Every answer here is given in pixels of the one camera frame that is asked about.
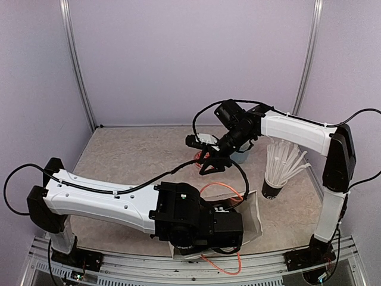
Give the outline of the white paper takeout bag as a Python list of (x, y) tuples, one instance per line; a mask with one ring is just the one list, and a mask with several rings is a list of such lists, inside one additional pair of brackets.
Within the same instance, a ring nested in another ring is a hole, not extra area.
[[(211, 182), (200, 189), (206, 202), (214, 207), (214, 232), (208, 245), (196, 245), (192, 249), (170, 246), (175, 261), (195, 262), (203, 260), (220, 273), (237, 276), (242, 272), (241, 250), (263, 234), (259, 214), (258, 192), (250, 190), (248, 195), (222, 182)], [(237, 269), (220, 267), (216, 257), (236, 256)]]

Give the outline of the black cup holding straws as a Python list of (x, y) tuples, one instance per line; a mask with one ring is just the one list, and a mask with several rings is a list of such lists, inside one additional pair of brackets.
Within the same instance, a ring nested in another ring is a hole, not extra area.
[(271, 183), (267, 178), (264, 178), (261, 193), (264, 198), (268, 200), (274, 200), (282, 190), (282, 188), (287, 184), (287, 181), (280, 185), (275, 185)]

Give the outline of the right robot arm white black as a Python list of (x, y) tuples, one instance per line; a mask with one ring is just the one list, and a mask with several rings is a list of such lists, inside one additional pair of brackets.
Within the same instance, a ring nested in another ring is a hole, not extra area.
[(243, 100), (222, 100), (213, 103), (214, 114), (227, 129), (220, 139), (197, 131), (195, 141), (211, 158), (229, 157), (246, 142), (260, 136), (283, 139), (303, 146), (325, 157), (323, 170), (323, 204), (318, 224), (304, 252), (305, 260), (318, 264), (327, 256), (338, 231), (348, 202), (356, 155), (351, 129), (346, 123), (330, 125), (283, 113), (273, 106), (253, 101), (249, 110)]

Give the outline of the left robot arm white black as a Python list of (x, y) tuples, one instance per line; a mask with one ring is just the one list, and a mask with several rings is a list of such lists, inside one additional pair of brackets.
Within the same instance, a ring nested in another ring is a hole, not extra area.
[(183, 255), (204, 250), (232, 254), (242, 246), (242, 215), (204, 200), (190, 184), (96, 181), (68, 172), (59, 158), (50, 159), (42, 171), (42, 186), (34, 186), (27, 197), (29, 216), (51, 234), (53, 249), (71, 265), (83, 260), (68, 221), (72, 215), (128, 226)]

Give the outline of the red patterned small bowl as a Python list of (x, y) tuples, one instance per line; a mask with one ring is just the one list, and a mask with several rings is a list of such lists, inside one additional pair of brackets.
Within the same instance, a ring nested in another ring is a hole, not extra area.
[[(202, 155), (202, 151), (199, 151), (199, 152), (197, 152), (197, 153), (194, 155), (193, 159), (194, 159), (194, 160), (199, 160), (200, 157), (201, 157), (201, 155)], [(204, 159), (209, 158), (209, 156), (210, 156), (209, 153), (206, 152), (205, 155), (204, 155)], [(196, 166), (198, 169), (202, 169), (202, 164), (195, 163), (195, 166)]]

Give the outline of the blue translucent plastic cup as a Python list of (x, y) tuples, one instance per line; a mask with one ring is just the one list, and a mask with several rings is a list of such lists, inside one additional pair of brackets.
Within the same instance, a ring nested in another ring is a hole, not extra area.
[(250, 143), (249, 142), (246, 142), (244, 143), (240, 149), (237, 151), (237, 152), (234, 152), (230, 158), (235, 161), (236, 163), (238, 164), (242, 164), (247, 158), (248, 158), (248, 155), (249, 155), (249, 151), (251, 149), (251, 146), (250, 146)]

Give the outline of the right aluminium corner post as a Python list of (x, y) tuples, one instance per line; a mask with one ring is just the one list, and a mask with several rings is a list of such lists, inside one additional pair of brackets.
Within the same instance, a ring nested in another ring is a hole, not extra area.
[(321, 15), (323, 12), (323, 1), (315, 0), (314, 9), (311, 20), (310, 35), (308, 38), (307, 51), (305, 55), (304, 65), (302, 68), (302, 74), (298, 85), (296, 99), (293, 105), (292, 114), (298, 116), (301, 112), (303, 100), (305, 98), (306, 89), (308, 85), (309, 76), (311, 73), (313, 58), (318, 41), (318, 33), (321, 23)]

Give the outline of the aluminium corner post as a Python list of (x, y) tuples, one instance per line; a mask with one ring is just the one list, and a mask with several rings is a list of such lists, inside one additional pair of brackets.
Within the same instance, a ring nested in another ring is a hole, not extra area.
[(302, 74), (298, 85), (296, 99), (293, 105), (292, 114), (298, 116), (301, 112), (303, 100), (305, 98), (306, 89), (308, 85), (309, 76), (311, 73), (313, 58), (318, 41), (318, 33), (321, 23), (321, 15), (323, 12), (323, 1), (315, 0), (314, 9), (311, 20), (310, 35), (308, 38), (307, 51), (305, 55), (304, 65), (302, 68)]
[(68, 0), (60, 0), (60, 10), (61, 10), (61, 17), (63, 20), (66, 41), (68, 45), (71, 65), (72, 65), (72, 69), (74, 73), (74, 78), (79, 90), (79, 97), (82, 102), (82, 106), (85, 112), (85, 116), (86, 116), (86, 120), (89, 125), (89, 128), (91, 132), (94, 132), (97, 128), (97, 124), (96, 124), (92, 107), (90, 105), (90, 100), (89, 100), (88, 93), (85, 87), (85, 81), (83, 79), (83, 74), (81, 71), (79, 56), (76, 49), (74, 29), (73, 29), (73, 24), (71, 20), (70, 3)]

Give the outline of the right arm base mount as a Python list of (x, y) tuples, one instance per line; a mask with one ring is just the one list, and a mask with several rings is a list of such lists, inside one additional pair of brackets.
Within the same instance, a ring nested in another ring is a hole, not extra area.
[(336, 259), (336, 254), (333, 248), (328, 249), (327, 252), (313, 252), (309, 247), (300, 250), (287, 251), (284, 254), (285, 263), (288, 271), (295, 271), (312, 266), (321, 265)]

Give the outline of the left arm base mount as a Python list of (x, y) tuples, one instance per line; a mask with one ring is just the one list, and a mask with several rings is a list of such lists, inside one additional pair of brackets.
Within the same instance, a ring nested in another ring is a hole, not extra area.
[(76, 248), (70, 254), (64, 254), (53, 250), (51, 256), (51, 259), (54, 262), (93, 272), (100, 271), (103, 258), (104, 255), (100, 252), (81, 248)]

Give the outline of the aluminium front rail frame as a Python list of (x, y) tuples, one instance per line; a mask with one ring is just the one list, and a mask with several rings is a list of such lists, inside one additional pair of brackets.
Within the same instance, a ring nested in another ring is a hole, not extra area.
[(188, 262), (106, 251), (99, 271), (86, 271), (84, 278), (76, 281), (72, 276), (79, 269), (49, 263), (47, 249), (47, 238), (33, 240), (19, 285), (55, 285), (51, 274), (76, 285), (306, 285), (304, 275), (318, 268), (289, 271), (283, 250), (246, 254), (240, 260), (213, 257), (218, 269), (202, 259)]

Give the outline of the left aluminium corner post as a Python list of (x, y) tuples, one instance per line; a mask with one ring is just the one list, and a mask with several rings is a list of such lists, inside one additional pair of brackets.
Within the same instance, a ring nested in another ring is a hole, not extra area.
[(74, 29), (73, 29), (73, 24), (71, 20), (70, 3), (68, 0), (60, 0), (60, 10), (61, 10), (61, 17), (63, 20), (66, 41), (68, 45), (71, 65), (72, 65), (72, 69), (74, 73), (74, 78), (79, 90), (79, 97), (82, 102), (82, 106), (85, 112), (85, 116), (86, 116), (86, 120), (89, 125), (89, 128), (91, 132), (94, 132), (97, 128), (97, 124), (96, 124), (92, 107), (90, 105), (90, 100), (89, 100), (88, 93), (85, 87), (85, 81), (83, 79), (83, 74), (81, 71), (79, 56), (76, 49)]

